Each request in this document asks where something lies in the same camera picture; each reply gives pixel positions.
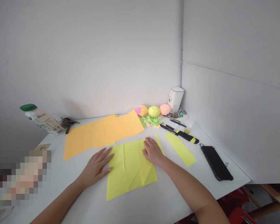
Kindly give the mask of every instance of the black phone case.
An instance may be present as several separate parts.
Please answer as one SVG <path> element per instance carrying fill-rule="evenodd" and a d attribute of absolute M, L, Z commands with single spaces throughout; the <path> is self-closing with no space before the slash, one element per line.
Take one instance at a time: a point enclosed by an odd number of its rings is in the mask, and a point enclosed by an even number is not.
<path fill-rule="evenodd" d="M 202 150 L 202 152 L 203 152 L 205 158 L 206 158 L 207 161 L 208 161 L 209 166 L 210 166 L 211 169 L 212 169 L 212 172 L 213 172 L 214 175 L 215 175 L 215 178 L 216 178 L 218 181 L 222 181 L 222 180 L 230 180 L 230 181 L 231 181 L 231 180 L 233 180 L 233 176 L 231 175 L 231 173 L 229 172 L 229 170 L 225 167 L 225 165 L 224 165 L 224 167 L 226 168 L 226 170 L 227 170 L 228 173 L 230 174 L 230 178 L 228 178 L 228 179 L 220 179 L 220 178 L 218 177 L 217 172 L 215 171 L 214 167 L 212 166 L 210 160 L 208 159 L 208 156 L 207 156 L 206 153 L 204 152 L 204 149 L 203 149 L 204 145 L 203 145 L 203 144 L 199 144 L 199 145 L 200 145 L 200 148 L 201 148 L 201 150 Z"/>

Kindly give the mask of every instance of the white box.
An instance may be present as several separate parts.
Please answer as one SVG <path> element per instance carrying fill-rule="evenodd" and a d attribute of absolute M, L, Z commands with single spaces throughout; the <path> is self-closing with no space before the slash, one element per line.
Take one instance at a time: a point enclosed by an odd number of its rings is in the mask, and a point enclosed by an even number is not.
<path fill-rule="evenodd" d="M 171 107 L 170 113 L 176 113 L 180 107 L 181 99 L 183 98 L 184 90 L 180 87 L 171 87 L 168 105 Z"/>

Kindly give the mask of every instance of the orange paper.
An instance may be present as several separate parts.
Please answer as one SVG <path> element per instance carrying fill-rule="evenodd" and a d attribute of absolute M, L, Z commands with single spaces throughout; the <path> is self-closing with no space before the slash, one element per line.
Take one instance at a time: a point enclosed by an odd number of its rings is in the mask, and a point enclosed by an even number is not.
<path fill-rule="evenodd" d="M 91 147 L 96 149 L 107 146 L 142 131 L 144 128 L 135 110 L 121 117 L 115 115 L 104 117 L 70 130 L 66 135 L 63 160 L 78 155 Z"/>

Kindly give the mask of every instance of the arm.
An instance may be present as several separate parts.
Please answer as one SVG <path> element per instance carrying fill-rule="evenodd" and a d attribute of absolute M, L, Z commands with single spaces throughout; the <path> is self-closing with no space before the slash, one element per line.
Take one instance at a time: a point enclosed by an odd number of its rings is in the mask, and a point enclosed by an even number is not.
<path fill-rule="evenodd" d="M 73 201 L 80 195 L 80 193 L 98 182 L 106 176 L 111 169 L 108 168 L 104 171 L 101 169 L 106 165 L 114 154 L 106 155 L 111 151 L 111 148 L 105 151 L 103 148 L 94 154 L 86 167 L 79 175 L 79 177 L 70 184 L 44 211 L 42 211 L 30 224 L 58 224 L 61 222 L 66 211 L 73 203 Z"/>
<path fill-rule="evenodd" d="M 145 138 L 144 156 L 160 166 L 171 178 L 178 191 L 195 213 L 198 222 L 228 224 L 229 221 L 212 194 L 186 170 L 165 157 L 152 138 Z"/>

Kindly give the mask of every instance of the white container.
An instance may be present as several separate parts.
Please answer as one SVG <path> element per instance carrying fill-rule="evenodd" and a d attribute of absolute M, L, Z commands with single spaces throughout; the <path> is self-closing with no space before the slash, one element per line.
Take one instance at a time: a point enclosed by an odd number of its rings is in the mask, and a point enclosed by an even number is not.
<path fill-rule="evenodd" d="M 39 110 L 34 104 L 23 105 L 20 109 L 26 112 L 25 115 L 29 120 L 53 136 L 61 135 L 65 131 L 55 118 Z"/>
<path fill-rule="evenodd" d="M 183 98 L 184 90 L 180 87 L 171 87 L 169 98 L 168 98 L 168 105 L 171 107 L 170 113 L 177 113 L 181 99 Z"/>

